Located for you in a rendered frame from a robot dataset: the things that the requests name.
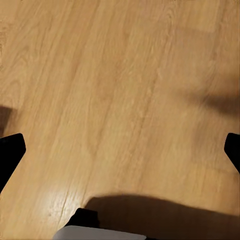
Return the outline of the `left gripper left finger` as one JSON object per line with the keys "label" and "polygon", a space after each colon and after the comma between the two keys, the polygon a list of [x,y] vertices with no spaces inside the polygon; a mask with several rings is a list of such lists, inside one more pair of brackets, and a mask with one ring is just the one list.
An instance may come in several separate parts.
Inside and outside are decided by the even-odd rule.
{"label": "left gripper left finger", "polygon": [[0,193],[25,153],[26,144],[22,133],[0,138]]}

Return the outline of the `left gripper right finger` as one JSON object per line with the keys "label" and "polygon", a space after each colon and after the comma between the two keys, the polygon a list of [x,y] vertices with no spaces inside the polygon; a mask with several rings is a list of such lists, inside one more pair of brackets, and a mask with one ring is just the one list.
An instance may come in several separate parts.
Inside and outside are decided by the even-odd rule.
{"label": "left gripper right finger", "polygon": [[229,133],[227,135],[224,151],[240,173],[240,135]]}

